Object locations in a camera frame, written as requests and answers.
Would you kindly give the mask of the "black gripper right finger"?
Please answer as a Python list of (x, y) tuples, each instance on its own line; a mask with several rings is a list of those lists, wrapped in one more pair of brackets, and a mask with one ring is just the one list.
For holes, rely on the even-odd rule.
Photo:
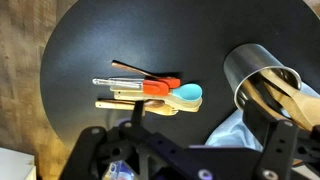
[(273, 143), (278, 121), (256, 101), (248, 100), (245, 103), (243, 121), (263, 147)]

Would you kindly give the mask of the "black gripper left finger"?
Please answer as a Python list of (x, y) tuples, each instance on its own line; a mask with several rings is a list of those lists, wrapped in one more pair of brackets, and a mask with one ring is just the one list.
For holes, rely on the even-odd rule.
[(144, 116), (144, 102), (136, 101), (134, 105), (133, 113), (131, 116), (131, 123), (133, 125), (140, 125), (143, 116)]

